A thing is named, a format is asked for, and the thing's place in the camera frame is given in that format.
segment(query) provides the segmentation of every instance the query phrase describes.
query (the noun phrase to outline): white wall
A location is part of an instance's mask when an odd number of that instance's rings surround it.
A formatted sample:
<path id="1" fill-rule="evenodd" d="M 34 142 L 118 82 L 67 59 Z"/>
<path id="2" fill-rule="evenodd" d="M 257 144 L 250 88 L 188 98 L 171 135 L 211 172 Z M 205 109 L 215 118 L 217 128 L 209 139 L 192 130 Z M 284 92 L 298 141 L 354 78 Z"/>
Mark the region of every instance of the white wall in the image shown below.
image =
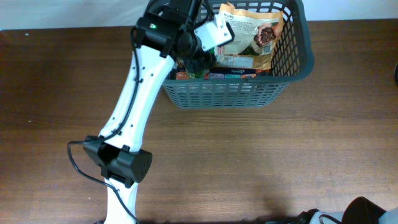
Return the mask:
<path id="1" fill-rule="evenodd" d="M 131 26 L 149 0 L 0 0 L 0 29 Z M 398 0 L 302 0 L 307 20 L 398 18 Z"/>

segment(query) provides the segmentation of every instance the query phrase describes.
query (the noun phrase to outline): plastic basket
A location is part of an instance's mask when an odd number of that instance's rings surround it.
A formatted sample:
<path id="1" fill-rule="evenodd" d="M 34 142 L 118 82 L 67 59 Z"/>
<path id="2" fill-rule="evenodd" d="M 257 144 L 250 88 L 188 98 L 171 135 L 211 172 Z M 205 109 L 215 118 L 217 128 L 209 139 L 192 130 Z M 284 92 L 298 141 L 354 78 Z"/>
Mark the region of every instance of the plastic basket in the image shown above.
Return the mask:
<path id="1" fill-rule="evenodd" d="M 275 48 L 269 76 L 253 79 L 165 80 L 163 87 L 180 108 L 253 108 L 271 103 L 290 82 L 310 74 L 314 58 L 301 0 L 235 1 L 237 9 L 253 12 L 284 12 L 282 37 Z M 226 0 L 209 0 L 215 13 Z"/>

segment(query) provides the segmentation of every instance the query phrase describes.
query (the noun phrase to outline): barcode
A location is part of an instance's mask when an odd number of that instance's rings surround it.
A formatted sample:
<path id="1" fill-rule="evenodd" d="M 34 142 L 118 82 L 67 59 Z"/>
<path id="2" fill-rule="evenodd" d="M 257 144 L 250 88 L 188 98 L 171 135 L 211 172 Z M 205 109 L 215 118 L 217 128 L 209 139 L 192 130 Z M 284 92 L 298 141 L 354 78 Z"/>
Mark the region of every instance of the barcode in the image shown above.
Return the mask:
<path id="1" fill-rule="evenodd" d="M 262 54 L 271 54 L 272 52 L 272 41 L 262 47 Z"/>

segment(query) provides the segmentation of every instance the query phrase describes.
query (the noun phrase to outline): brown wooden surface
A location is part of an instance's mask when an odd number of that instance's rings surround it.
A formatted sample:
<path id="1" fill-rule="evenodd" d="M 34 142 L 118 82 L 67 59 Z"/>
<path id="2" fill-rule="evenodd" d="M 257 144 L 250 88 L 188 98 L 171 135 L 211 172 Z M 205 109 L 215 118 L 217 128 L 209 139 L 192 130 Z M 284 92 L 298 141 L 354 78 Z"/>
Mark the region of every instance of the brown wooden surface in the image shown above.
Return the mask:
<path id="1" fill-rule="evenodd" d="M 161 91 L 143 149 L 143 220 L 237 221 L 398 207 L 398 21 L 310 22 L 313 73 L 263 109 L 180 110 Z M 0 32 L 0 223 L 94 223 L 106 189 L 67 159 L 119 98 L 129 28 Z M 88 173 L 100 170 L 81 148 Z"/>

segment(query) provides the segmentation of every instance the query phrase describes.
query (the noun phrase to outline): basket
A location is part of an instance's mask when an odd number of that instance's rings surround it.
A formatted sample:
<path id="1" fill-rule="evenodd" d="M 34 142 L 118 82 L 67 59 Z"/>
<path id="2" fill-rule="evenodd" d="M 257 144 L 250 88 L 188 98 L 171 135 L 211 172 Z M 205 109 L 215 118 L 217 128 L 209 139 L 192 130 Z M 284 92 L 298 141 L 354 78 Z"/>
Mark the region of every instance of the basket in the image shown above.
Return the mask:
<path id="1" fill-rule="evenodd" d="M 310 74 L 314 58 L 301 0 L 228 0 L 236 9 L 253 12 L 284 12 L 269 76 L 253 79 L 165 80 L 163 87 L 179 108 L 260 108 L 271 103 L 289 83 Z M 226 0 L 209 0 L 215 13 Z"/>

